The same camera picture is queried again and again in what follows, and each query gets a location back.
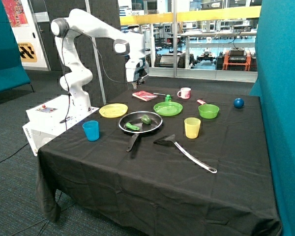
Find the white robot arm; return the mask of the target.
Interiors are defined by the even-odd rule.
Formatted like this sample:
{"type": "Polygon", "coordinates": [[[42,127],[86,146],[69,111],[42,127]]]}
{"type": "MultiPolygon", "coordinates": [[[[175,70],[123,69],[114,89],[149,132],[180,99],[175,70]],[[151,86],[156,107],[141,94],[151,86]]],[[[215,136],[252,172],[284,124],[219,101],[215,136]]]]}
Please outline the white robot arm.
{"type": "Polygon", "coordinates": [[[71,10],[67,18],[57,18],[51,23],[57,50],[64,66],[71,71],[63,75],[60,84],[71,95],[70,108],[75,113],[91,110],[89,94],[82,89],[92,79],[92,72],[81,63],[74,39],[83,34],[94,38],[110,38],[117,55],[129,56],[125,64],[126,79],[134,88],[148,78],[149,64],[146,61],[144,35],[138,31],[121,32],[91,14],[71,10]]]}

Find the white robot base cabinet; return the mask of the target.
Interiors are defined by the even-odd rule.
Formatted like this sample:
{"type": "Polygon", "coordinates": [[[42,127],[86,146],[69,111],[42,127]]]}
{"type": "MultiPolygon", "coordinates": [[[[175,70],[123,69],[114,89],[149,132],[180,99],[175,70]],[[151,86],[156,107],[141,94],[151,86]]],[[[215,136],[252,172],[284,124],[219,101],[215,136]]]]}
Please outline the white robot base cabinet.
{"type": "Polygon", "coordinates": [[[39,148],[97,110],[92,106],[78,109],[69,95],[60,95],[26,110],[29,122],[23,125],[23,131],[34,156],[39,148]]]}

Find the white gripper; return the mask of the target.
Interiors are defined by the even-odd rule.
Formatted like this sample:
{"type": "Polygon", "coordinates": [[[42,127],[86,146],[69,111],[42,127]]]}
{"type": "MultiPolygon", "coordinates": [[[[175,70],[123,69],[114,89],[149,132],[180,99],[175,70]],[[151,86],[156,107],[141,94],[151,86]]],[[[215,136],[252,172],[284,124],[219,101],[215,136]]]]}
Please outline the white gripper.
{"type": "Polygon", "coordinates": [[[149,76],[149,64],[145,59],[129,59],[125,68],[127,82],[132,83],[133,89],[137,89],[137,84],[144,84],[149,76]]]}

